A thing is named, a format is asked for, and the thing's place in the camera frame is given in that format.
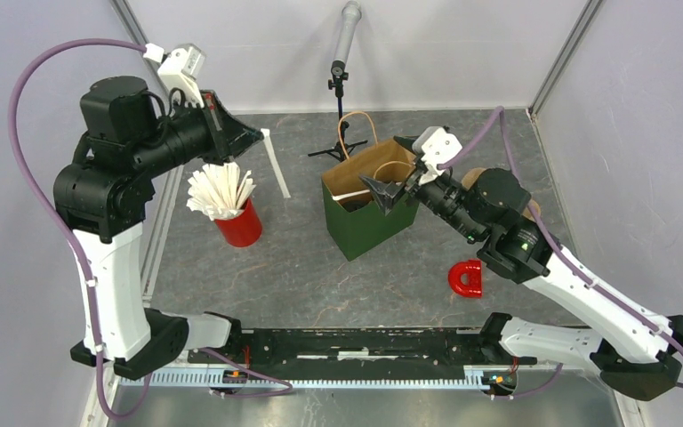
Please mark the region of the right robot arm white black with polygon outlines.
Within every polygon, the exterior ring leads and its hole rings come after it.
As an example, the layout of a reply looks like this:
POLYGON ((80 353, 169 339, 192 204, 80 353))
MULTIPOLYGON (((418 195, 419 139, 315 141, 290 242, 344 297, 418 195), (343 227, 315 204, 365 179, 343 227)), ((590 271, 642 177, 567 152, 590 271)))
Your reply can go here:
POLYGON ((403 178, 361 176, 383 212, 402 197, 427 207, 479 244, 478 258, 496 275, 546 296, 582 321, 579 327, 548 326, 494 313, 479 333, 484 360, 579 367, 639 401, 681 385, 683 316, 648 310, 584 267, 545 228, 513 168, 477 168, 455 180, 436 168, 441 154, 457 147, 443 129, 405 146, 414 161, 403 178))

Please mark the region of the brown pulp cup carriers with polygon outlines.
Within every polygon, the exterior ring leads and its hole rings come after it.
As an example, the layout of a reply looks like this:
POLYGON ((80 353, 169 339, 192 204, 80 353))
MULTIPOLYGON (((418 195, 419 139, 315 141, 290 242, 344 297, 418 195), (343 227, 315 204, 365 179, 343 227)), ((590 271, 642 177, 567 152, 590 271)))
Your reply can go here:
MULTIPOLYGON (((485 167, 476 167, 470 169, 463 177, 461 180, 462 186, 465 189, 469 189, 472 187, 472 185, 476 182, 478 177, 486 171, 485 167)), ((531 210, 534 209, 534 211, 539 214, 541 212, 540 206, 538 203, 534 200, 531 199, 527 205, 527 207, 523 211, 523 216, 526 217, 528 220, 535 222, 535 218, 533 217, 533 214, 531 210)))

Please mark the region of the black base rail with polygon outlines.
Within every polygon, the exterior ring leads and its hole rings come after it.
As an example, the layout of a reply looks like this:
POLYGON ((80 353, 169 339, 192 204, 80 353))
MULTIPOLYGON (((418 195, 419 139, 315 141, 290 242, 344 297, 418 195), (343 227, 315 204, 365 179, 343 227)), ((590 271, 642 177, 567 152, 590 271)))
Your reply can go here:
POLYGON ((218 350, 283 380, 456 380, 466 366, 531 366, 477 328, 255 328, 218 350))

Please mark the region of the black tripod with grey tube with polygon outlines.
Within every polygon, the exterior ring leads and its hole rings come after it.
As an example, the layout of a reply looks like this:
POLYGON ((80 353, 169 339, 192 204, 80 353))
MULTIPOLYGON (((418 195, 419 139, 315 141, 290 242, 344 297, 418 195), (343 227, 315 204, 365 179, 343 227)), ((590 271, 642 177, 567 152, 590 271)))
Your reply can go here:
POLYGON ((346 67, 355 31, 362 16, 362 6, 359 1, 348 1, 342 8, 341 30, 331 62, 331 77, 327 82, 328 89, 334 91, 334 96, 337 100, 337 113, 338 118, 341 120, 340 136, 337 138, 337 141, 332 148, 311 152, 308 154, 308 157, 328 155, 341 162, 344 160, 345 154, 350 154, 356 147, 367 144, 367 141, 346 142, 345 133, 349 128, 349 123, 342 120, 342 117, 344 116, 344 84, 349 79, 349 73, 347 72, 346 67))

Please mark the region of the red cup holder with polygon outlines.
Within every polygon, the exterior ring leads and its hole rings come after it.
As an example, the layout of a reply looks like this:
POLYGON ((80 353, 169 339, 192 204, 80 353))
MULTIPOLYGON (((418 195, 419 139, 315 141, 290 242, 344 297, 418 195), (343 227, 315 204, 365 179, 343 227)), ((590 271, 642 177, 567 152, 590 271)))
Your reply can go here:
POLYGON ((225 241, 229 245, 239 248, 253 245, 260 239, 263 232, 261 220, 251 198, 246 200, 243 208, 236 217, 227 220, 213 220, 225 241))

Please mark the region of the white straw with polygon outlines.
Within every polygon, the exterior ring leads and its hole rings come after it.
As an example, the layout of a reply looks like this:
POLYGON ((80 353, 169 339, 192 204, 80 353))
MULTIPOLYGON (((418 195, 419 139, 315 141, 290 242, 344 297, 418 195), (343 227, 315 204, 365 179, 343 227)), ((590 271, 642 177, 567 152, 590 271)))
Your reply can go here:
POLYGON ((348 199, 348 198, 352 198, 352 197, 358 197, 358 196, 362 196, 362 195, 369 194, 369 193, 370 193, 370 190, 369 190, 369 189, 363 189, 363 190, 354 191, 354 192, 350 192, 350 193, 345 193, 345 194, 340 194, 340 195, 333 195, 333 196, 332 196, 332 200, 334 200, 334 201, 341 201, 341 200, 344 200, 344 199, 348 199))
POLYGON ((261 134, 263 137, 264 147, 265 147, 265 149, 267 151, 267 155, 269 157, 269 162, 271 164, 273 173, 274 173, 276 180, 277 180, 278 187, 280 188, 280 191, 282 193, 283 198, 288 199, 291 197, 291 193, 290 193, 288 186, 286 184, 285 177, 284 177, 284 174, 281 170, 280 164, 278 163, 276 151, 275 151, 273 142, 271 140, 270 130, 268 128, 262 128, 261 134))

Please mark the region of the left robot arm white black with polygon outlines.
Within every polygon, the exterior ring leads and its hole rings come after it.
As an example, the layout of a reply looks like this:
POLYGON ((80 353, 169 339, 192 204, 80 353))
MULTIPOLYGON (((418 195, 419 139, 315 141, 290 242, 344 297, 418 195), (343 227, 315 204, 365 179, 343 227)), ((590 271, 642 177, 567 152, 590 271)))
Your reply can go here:
POLYGON ((97 310, 84 339, 70 351, 80 364, 111 362, 116 375, 138 380, 185 350, 209 348, 222 362, 237 360, 244 339, 237 319, 213 312, 179 315, 147 308, 141 296, 140 251, 153 180, 190 160, 222 165, 262 140, 221 105, 213 91, 204 105, 162 100, 139 77, 109 77, 81 98, 86 131, 73 159, 53 184, 63 223, 78 239, 95 284, 97 310))

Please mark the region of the red horseshoe shaped object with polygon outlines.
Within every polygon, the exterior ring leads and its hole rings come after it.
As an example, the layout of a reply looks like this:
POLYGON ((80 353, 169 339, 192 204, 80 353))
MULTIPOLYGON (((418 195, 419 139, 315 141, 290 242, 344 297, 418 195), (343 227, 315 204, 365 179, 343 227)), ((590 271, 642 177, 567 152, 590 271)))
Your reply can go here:
POLYGON ((483 296, 480 260, 457 262, 448 271, 447 280, 452 291, 461 297, 479 299, 483 296))

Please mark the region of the green brown paper bag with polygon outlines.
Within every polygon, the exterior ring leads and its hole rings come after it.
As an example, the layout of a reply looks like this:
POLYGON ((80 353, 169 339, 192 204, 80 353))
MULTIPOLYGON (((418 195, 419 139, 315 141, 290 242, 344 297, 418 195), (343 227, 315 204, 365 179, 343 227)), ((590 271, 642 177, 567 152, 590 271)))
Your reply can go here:
POLYGON ((417 205, 406 206, 403 198, 384 216, 371 193, 352 197, 371 199, 369 205, 353 213, 346 212, 341 201, 332 200, 333 195, 368 189, 358 178, 360 174, 379 181, 402 182, 413 170, 414 155, 391 138, 380 141, 372 118, 364 111, 360 114, 370 123, 374 145, 357 154, 345 154, 343 161, 320 176, 326 228, 349 262, 411 226, 418 210, 417 205))

